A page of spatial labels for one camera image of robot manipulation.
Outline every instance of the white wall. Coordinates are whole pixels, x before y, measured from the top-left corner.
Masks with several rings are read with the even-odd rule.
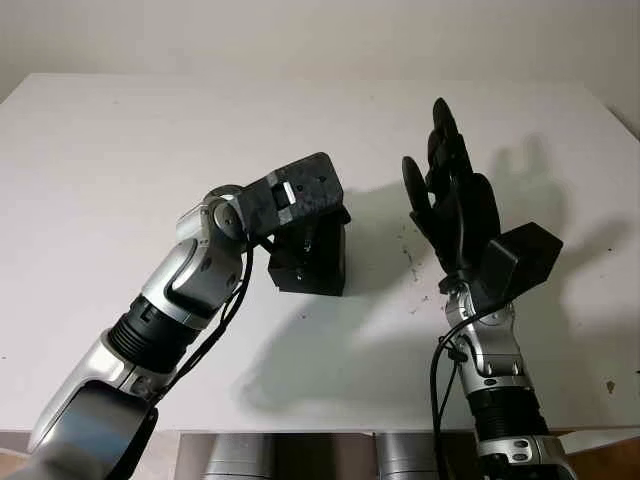
[[[0,0],[0,99],[30,72],[584,83],[640,133],[640,0]]]

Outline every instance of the white tabletop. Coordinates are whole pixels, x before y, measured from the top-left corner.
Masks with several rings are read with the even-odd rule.
[[[424,158],[438,96],[503,228],[533,220],[565,242],[516,302],[549,424],[640,424],[640,147],[582,88],[33,75],[0,105],[0,429],[32,426],[209,189],[316,151],[353,217],[345,296],[278,293],[260,252],[240,314],[159,427],[430,428],[442,272],[408,217],[400,159]],[[469,428],[457,383],[446,427]]]

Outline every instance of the robotic arm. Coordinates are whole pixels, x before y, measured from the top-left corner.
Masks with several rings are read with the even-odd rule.
[[[247,187],[207,194],[179,219],[177,245],[129,311],[100,335],[45,407],[30,438],[30,460],[10,478],[130,478],[156,424],[156,404],[238,310],[253,245],[269,249],[269,271],[281,290],[341,294],[349,221],[342,197],[323,153]],[[187,347],[219,310],[220,325],[178,369]]]
[[[445,278],[451,330],[431,363],[434,443],[440,480],[448,478],[440,428],[436,374],[443,350],[458,366],[475,418],[478,455],[492,480],[576,479],[560,441],[549,434],[520,348],[511,303],[544,282],[562,242],[535,223],[506,233],[489,181],[474,173],[462,135],[444,100],[433,109],[429,171],[403,159],[411,218],[433,245]]]

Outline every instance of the black cable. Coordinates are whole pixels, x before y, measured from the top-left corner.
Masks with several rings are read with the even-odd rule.
[[[442,448],[442,432],[440,431],[440,427],[442,426],[442,417],[440,415],[440,408],[438,406],[438,362],[440,361],[440,356],[442,355],[443,350],[446,348],[447,343],[449,343],[453,339],[453,337],[460,333],[461,330],[471,325],[473,322],[481,319],[482,317],[486,317],[487,315],[500,310],[506,305],[506,303],[507,302],[480,310],[466,320],[463,320],[462,322],[452,327],[446,335],[440,337],[438,345],[433,352],[433,357],[431,357],[431,366],[429,368],[429,392],[431,396],[431,417],[433,418],[433,443],[436,456],[436,465],[438,467],[438,476],[440,480],[449,479],[449,473],[447,471],[444,451]]]
[[[240,286],[229,296],[227,301],[222,307],[222,313],[220,314],[220,321],[218,326],[211,332],[211,334],[198,346],[198,348],[189,356],[180,369],[176,372],[171,381],[152,398],[151,403],[156,405],[162,398],[178,383],[178,381],[189,373],[193,368],[202,360],[202,358],[211,350],[211,348],[220,340],[227,327],[235,317],[236,313],[242,305],[242,301],[249,288],[249,280],[251,279],[251,272],[253,270],[253,246],[247,246],[246,252],[246,265],[244,268],[244,275],[240,280]]]
[[[447,406],[447,400],[449,400],[449,395],[451,394],[451,387],[453,387],[453,381],[456,379],[456,372],[458,371],[458,366],[460,364],[458,361],[453,361],[453,368],[451,369],[451,375],[449,376],[449,383],[447,384],[447,389],[444,392],[444,398],[442,399],[442,404],[440,405],[440,410],[438,411],[438,423],[442,425],[442,416],[444,415],[444,408]]]

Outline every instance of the metal cylinder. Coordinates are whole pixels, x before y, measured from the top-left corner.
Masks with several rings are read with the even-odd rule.
[[[216,436],[203,480],[273,478],[273,435],[224,433]]]
[[[430,433],[376,433],[380,480],[438,480]]]

